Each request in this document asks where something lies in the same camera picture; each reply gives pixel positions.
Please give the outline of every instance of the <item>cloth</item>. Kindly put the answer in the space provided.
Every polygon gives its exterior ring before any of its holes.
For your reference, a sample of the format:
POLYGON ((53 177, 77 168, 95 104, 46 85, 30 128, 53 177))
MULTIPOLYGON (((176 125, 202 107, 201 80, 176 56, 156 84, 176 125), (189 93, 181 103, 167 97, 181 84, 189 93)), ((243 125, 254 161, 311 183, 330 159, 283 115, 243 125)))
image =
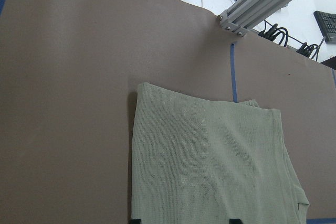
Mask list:
POLYGON ((138 86, 132 219, 142 224, 303 224, 309 202, 280 111, 138 86))

